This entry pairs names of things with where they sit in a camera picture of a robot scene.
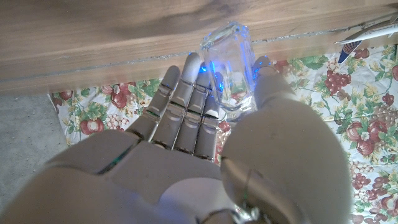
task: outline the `glass cup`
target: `glass cup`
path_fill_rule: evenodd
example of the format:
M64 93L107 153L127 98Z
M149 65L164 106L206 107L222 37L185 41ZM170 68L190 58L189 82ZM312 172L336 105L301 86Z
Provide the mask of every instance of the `glass cup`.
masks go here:
M208 34L200 44L209 70L212 94L226 111L227 121L257 110L254 101L255 56L248 28L229 22Z

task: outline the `wooden table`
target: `wooden table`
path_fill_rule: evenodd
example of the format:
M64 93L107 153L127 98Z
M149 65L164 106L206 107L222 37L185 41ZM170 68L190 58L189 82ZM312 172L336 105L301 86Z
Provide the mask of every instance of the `wooden table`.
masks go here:
M0 94L159 78L231 20L249 27L256 55L339 52L333 43L359 31L358 24L397 11L396 0L3 0ZM398 43L397 36L363 45Z

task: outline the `blue light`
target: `blue light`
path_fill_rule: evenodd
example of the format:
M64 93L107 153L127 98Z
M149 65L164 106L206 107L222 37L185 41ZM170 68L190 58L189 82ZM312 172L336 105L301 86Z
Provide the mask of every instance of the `blue light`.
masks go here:
M214 62L211 62L211 67L213 68L213 73L216 73L216 66L214 65Z
M223 90L224 90L224 85L223 85L222 83L220 83L220 84L218 85L218 87L220 88L221 92L223 92Z
M200 67L199 73L206 73L206 67L205 66Z

